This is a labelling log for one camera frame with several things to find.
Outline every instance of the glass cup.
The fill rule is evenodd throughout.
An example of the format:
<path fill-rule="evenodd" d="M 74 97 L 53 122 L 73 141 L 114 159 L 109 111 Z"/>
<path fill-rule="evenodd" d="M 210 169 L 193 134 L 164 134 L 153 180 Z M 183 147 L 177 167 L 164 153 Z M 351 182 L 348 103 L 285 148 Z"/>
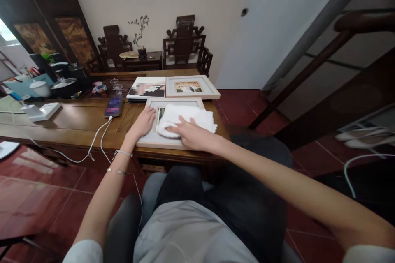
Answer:
<path fill-rule="evenodd" d="M 118 83 L 118 79 L 112 79 L 112 80 L 110 80 L 110 83 L 112 84 L 112 86 L 114 87 L 117 83 Z"/>
<path fill-rule="evenodd" d="M 122 94 L 122 85 L 121 84 L 115 84 L 114 85 L 114 90 L 116 91 L 116 95 L 121 95 Z"/>

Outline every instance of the side table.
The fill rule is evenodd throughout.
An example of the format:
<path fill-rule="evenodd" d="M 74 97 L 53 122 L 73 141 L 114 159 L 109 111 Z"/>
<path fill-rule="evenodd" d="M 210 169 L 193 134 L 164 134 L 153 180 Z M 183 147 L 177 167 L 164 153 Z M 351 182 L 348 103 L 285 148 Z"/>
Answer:
<path fill-rule="evenodd" d="M 123 61 L 123 65 L 127 72 L 136 71 L 136 68 L 144 68 L 139 70 L 145 71 L 145 68 L 149 67 L 155 68 L 155 70 L 162 70 L 162 52 L 147 52 L 147 58 L 127 58 Z"/>

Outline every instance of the bracelet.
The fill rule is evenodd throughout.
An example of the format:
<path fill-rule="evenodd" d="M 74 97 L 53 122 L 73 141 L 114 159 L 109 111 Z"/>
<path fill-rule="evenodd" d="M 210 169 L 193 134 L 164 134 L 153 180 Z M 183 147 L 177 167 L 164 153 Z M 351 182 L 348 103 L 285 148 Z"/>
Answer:
<path fill-rule="evenodd" d="M 126 155 L 129 155 L 130 157 L 133 157 L 133 154 L 129 154 L 129 153 L 123 152 L 123 151 L 121 151 L 121 150 L 116 150 L 115 153 L 114 153 L 114 157 L 112 157 L 112 160 L 114 160 L 114 158 L 116 157 L 116 155 L 117 155 L 119 152 L 121 152 L 121 153 L 123 153 L 123 154 L 126 154 Z M 121 174 L 121 175 L 128 175 L 128 174 L 130 174 L 130 173 L 125 173 L 125 172 L 123 172 L 123 171 L 117 171 L 117 173 L 119 173 L 119 174 Z"/>
<path fill-rule="evenodd" d="M 121 175 L 130 174 L 130 173 L 125 173 L 125 172 L 123 172 L 123 171 L 117 171 L 117 173 L 119 173 L 119 174 L 121 174 Z"/>
<path fill-rule="evenodd" d="M 126 154 L 126 155 L 129 155 L 130 157 L 133 157 L 133 154 L 129 154 L 129 153 L 123 152 L 123 151 L 121 151 L 121 150 L 116 150 L 115 153 L 114 153 L 114 156 L 112 157 L 112 160 L 114 160 L 114 158 L 116 157 L 116 155 L 117 155 L 119 152 L 121 152 L 121 153 L 123 153 L 123 154 Z"/>

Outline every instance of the window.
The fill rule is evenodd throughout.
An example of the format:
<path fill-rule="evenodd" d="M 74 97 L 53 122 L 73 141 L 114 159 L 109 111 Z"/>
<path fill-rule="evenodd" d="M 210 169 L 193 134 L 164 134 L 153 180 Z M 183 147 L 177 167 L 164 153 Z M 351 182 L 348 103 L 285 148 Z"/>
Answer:
<path fill-rule="evenodd" d="M 14 34 L 7 28 L 7 26 L 0 19 L 0 46 L 19 44 Z"/>

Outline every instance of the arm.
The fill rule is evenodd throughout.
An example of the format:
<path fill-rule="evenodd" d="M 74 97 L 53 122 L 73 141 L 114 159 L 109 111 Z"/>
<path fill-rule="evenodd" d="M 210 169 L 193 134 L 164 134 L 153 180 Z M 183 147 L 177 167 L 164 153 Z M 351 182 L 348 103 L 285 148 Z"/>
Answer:
<path fill-rule="evenodd" d="M 180 117 L 168 130 L 185 145 L 217 154 L 244 169 L 274 193 L 334 233 L 344 249 L 353 245 L 395 248 L 395 228 L 361 204 L 293 169 L 239 147 Z"/>
<path fill-rule="evenodd" d="M 144 109 L 126 134 L 120 151 L 131 154 L 139 138 L 151 129 L 154 119 L 155 109 Z M 104 247 L 107 227 L 123 186 L 124 176 L 117 171 L 126 172 L 129 162 L 129 155 L 123 153 L 116 155 L 110 165 L 112 171 L 108 171 L 104 175 L 86 209 L 74 244 L 81 240 L 90 239 L 98 242 L 102 248 Z"/>

